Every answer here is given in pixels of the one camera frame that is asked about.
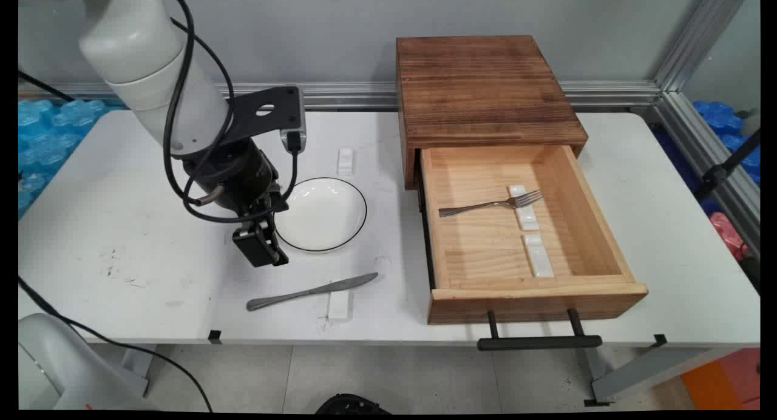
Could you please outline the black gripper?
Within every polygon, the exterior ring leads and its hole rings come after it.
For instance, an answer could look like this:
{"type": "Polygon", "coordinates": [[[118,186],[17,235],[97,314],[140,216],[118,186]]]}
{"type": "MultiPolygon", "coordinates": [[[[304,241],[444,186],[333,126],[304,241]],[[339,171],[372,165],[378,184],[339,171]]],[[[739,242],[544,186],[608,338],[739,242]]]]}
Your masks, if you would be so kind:
{"type": "Polygon", "coordinates": [[[206,193],[200,204],[214,203],[235,216],[192,214],[211,223],[261,221],[236,229],[233,243],[255,268],[286,265],[289,259],[280,246],[273,214],[288,209],[288,194],[281,192],[275,166],[250,138],[214,149],[200,165],[204,157],[202,151],[183,160],[189,177],[186,188],[197,185],[206,193]]]}

